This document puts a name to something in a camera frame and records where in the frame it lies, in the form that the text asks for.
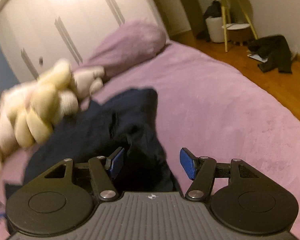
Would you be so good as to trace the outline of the navy blue zip jacket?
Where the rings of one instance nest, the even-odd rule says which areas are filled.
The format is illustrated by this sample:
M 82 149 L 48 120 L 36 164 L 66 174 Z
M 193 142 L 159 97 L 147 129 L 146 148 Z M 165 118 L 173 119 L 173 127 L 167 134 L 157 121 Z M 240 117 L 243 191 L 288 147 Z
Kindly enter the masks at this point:
M 155 129 L 158 94 L 152 88 L 129 89 L 100 105 L 89 103 L 76 117 L 65 117 L 48 141 L 34 152 L 25 169 L 27 184 L 56 163 L 71 158 L 86 163 L 127 150 L 113 184 L 119 191 L 171 192 L 180 185 L 170 170 Z

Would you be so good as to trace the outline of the black clothes on floor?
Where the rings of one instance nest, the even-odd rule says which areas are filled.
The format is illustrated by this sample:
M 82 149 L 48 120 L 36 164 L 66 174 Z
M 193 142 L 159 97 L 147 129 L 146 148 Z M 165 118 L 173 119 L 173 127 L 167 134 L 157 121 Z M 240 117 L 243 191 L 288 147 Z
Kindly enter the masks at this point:
M 263 73 L 278 69 L 279 73 L 292 74 L 292 55 L 284 36 L 274 35 L 253 40 L 248 44 L 248 49 L 267 60 L 258 64 Z

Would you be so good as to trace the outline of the pink bed cover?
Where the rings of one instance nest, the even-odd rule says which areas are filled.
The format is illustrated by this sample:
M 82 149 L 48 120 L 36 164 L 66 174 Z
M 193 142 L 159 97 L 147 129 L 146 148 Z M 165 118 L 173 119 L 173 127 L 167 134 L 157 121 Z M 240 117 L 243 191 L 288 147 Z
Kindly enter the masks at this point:
M 162 53 L 112 78 L 93 97 L 102 105 L 129 89 L 152 88 L 158 94 L 155 129 L 167 163 L 181 189 L 190 180 L 179 164 L 179 150 L 220 161 L 242 158 L 289 190 L 299 204 L 292 232 L 300 238 L 300 121 L 273 96 L 234 67 L 172 42 Z M 0 179 L 19 185 L 39 148 L 18 150 Z

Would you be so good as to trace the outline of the cream flower plush cushion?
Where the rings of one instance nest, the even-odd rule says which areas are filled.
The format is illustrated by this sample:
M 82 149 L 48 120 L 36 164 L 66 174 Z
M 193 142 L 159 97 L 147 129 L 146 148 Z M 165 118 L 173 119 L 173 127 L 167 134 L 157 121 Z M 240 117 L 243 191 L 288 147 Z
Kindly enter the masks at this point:
M 70 61 L 60 59 L 38 79 L 3 91 L 0 148 L 4 153 L 43 144 L 64 116 L 78 112 L 77 96 L 69 88 L 71 80 Z

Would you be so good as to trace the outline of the white plush bunny toy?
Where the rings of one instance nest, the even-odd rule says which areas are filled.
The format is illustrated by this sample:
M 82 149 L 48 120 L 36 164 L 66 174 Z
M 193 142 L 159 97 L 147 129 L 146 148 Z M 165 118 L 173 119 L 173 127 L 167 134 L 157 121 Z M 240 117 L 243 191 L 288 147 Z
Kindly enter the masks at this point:
M 102 66 L 95 66 L 88 69 L 76 71 L 71 70 L 71 72 L 72 80 L 69 88 L 75 94 L 75 96 L 77 96 L 78 105 L 82 100 L 98 92 L 103 87 L 103 78 L 105 76 L 105 71 Z M 13 152 L 6 154 L 0 148 L 0 172 L 4 160 Z

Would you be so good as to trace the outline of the pink pillow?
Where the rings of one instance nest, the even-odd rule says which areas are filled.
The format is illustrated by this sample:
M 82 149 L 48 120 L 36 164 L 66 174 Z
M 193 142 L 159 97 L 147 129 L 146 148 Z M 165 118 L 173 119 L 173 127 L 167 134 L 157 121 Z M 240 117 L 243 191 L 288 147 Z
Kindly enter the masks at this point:
M 156 24 L 148 20 L 129 21 L 108 35 L 79 69 L 102 66 L 106 77 L 112 78 L 156 57 L 166 41 L 166 33 Z

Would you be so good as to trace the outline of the white cylindrical bin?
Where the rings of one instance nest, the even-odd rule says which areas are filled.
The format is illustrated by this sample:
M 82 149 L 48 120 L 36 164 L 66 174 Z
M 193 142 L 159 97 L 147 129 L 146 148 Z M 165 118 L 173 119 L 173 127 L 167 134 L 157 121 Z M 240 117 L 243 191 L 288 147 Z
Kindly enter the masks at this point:
M 213 43 L 224 43 L 224 30 L 222 17 L 208 17 L 206 20 L 210 40 Z

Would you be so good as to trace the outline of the dark wooden door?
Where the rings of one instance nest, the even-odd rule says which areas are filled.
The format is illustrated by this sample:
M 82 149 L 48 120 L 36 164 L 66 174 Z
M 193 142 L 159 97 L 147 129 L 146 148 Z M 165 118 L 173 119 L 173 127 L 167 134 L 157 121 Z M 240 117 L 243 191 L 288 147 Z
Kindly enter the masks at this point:
M 204 13 L 210 5 L 210 0 L 180 0 L 185 10 L 192 33 L 196 39 L 207 39 L 208 32 Z

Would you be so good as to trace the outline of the black bag on bin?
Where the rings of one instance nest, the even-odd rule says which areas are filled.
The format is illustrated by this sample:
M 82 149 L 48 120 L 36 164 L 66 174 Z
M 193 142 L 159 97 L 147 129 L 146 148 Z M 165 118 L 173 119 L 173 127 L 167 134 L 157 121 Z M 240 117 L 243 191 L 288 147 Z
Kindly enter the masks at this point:
M 213 1 L 203 14 L 203 19 L 209 17 L 217 18 L 222 16 L 221 3 L 219 1 Z

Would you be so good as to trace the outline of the yellow legged side table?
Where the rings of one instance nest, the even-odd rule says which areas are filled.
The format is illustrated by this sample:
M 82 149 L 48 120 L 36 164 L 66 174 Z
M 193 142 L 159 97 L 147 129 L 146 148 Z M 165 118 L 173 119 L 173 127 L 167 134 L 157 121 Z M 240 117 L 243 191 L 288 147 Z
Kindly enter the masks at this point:
M 252 37 L 258 39 L 258 34 L 253 24 L 252 7 L 249 0 L 210 0 L 221 4 L 222 27 L 224 35 L 224 50 L 229 51 L 229 27 L 234 24 L 248 25 Z

